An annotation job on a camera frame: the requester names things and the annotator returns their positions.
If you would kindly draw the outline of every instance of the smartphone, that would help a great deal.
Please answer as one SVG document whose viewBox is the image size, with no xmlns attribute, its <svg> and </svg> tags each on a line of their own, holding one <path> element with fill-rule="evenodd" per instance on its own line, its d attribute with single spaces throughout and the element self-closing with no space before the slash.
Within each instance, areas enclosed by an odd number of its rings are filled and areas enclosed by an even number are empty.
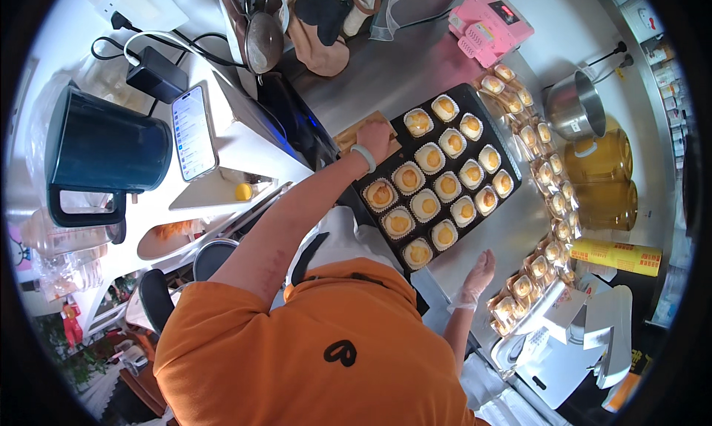
<svg viewBox="0 0 712 426">
<path fill-rule="evenodd" d="M 171 105 L 178 161 L 186 182 L 218 168 L 205 103 L 203 86 L 198 85 Z"/>
</svg>

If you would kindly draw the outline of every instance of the wooden board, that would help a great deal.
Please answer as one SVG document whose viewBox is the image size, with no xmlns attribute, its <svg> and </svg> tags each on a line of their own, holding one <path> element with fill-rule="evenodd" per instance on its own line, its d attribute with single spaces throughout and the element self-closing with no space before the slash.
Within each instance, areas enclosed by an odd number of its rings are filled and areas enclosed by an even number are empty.
<svg viewBox="0 0 712 426">
<path fill-rule="evenodd" d="M 333 137 L 336 146 L 338 146 L 339 150 L 341 151 L 340 157 L 343 157 L 344 155 L 346 155 L 346 153 L 349 152 L 351 145 L 356 144 L 356 133 L 358 132 L 358 130 L 360 130 L 361 127 L 364 126 L 366 123 L 372 121 L 381 121 L 383 123 L 386 123 L 388 127 L 391 128 L 391 136 L 388 145 L 388 154 L 386 155 L 386 158 L 390 157 L 393 153 L 395 153 L 401 148 L 401 144 L 398 143 L 398 140 L 396 140 L 396 136 L 398 136 L 398 133 L 395 129 L 393 129 L 393 125 L 391 125 L 391 122 L 389 122 L 388 119 L 386 119 L 383 114 L 381 114 L 381 111 L 377 110 L 370 116 L 359 120 L 358 122 L 354 123 L 353 125 L 349 126 L 348 128 L 344 129 L 339 134 Z"/>
</svg>

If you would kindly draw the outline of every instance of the white charging cable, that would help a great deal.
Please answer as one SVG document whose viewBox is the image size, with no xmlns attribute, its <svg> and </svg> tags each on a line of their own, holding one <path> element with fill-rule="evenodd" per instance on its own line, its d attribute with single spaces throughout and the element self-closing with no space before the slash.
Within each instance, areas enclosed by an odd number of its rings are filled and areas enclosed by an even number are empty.
<svg viewBox="0 0 712 426">
<path fill-rule="evenodd" d="M 161 32 L 161 31 L 157 31 L 157 30 L 147 30 L 147 31 L 138 32 L 137 34 L 132 35 L 132 36 L 126 41 L 126 44 L 124 44 L 124 57 L 126 57 L 126 59 L 129 61 L 129 63 L 130 63 L 131 65 L 133 65 L 133 66 L 138 66 L 138 65 L 141 64 L 141 61 L 140 61 L 140 60 L 138 60 L 136 57 L 132 57 L 131 55 L 129 55 L 128 49 L 129 49 L 129 45 L 131 44 L 131 42 L 132 42 L 134 39 L 136 39 L 136 38 L 138 38 L 138 37 L 140 37 L 140 36 L 142 36 L 142 35 L 157 35 L 158 37 L 163 37 L 163 38 L 172 40 L 172 41 L 176 42 L 177 44 L 180 44 L 181 46 L 183 46 L 183 47 L 185 48 L 185 50 L 187 50 L 188 52 L 191 52 L 192 54 L 196 55 L 197 57 L 199 57 L 200 59 L 202 59 L 204 62 L 206 62 L 206 63 L 208 64 L 208 66 L 210 66 L 210 69 L 212 70 L 212 72 L 214 72 L 215 74 L 217 74 L 217 75 L 218 75 L 221 79 L 223 79 L 223 80 L 225 81 L 225 83 L 227 83 L 230 87 L 237 89 L 237 88 L 235 87 L 235 85 L 234 85 L 225 75 L 223 75 L 222 72 L 220 72 L 215 66 L 213 66 L 213 64 L 210 63 L 210 62 L 208 61 L 208 59 L 206 59 L 205 57 L 203 57 L 197 50 L 193 49 L 193 48 L 190 47 L 188 44 L 185 44 L 182 40 L 178 39 L 177 37 L 174 37 L 173 35 L 171 35 L 171 34 L 169 34 L 169 33 L 167 33 L 167 32 Z"/>
</svg>

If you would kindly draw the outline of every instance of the plastic bottle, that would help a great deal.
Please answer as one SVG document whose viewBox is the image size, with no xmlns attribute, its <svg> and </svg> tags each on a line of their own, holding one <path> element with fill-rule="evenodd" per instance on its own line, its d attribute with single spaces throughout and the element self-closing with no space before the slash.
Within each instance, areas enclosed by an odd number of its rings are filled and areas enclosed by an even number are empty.
<svg viewBox="0 0 712 426">
<path fill-rule="evenodd" d="M 100 227 L 58 227 L 47 208 L 40 208 L 20 228 L 22 243 L 44 257 L 79 252 L 111 242 L 109 225 Z"/>
</svg>

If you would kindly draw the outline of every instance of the kettle handle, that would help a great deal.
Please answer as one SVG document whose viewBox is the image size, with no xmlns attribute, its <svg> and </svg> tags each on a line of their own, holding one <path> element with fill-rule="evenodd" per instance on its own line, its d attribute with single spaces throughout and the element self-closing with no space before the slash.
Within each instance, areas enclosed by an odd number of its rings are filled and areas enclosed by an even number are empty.
<svg viewBox="0 0 712 426">
<path fill-rule="evenodd" d="M 95 225 L 114 225 L 123 221 L 126 216 L 126 191 L 119 190 L 112 192 L 114 210 L 107 213 L 67 213 L 60 204 L 60 193 L 67 191 L 88 191 L 69 190 L 61 185 L 50 183 L 47 185 L 47 210 L 52 221 L 60 227 L 92 227 Z"/>
<path fill-rule="evenodd" d="M 598 145 L 596 144 L 596 142 L 594 142 L 594 143 L 591 145 L 591 148 L 588 148 L 588 149 L 585 150 L 583 153 L 578 153 L 578 152 L 576 152 L 576 143 L 574 143 L 574 155 L 575 155 L 576 157 L 578 157 L 578 158 L 586 157 L 586 156 L 588 156 L 588 155 L 593 154 L 594 151 L 596 151 L 597 148 L 598 148 Z"/>
</svg>

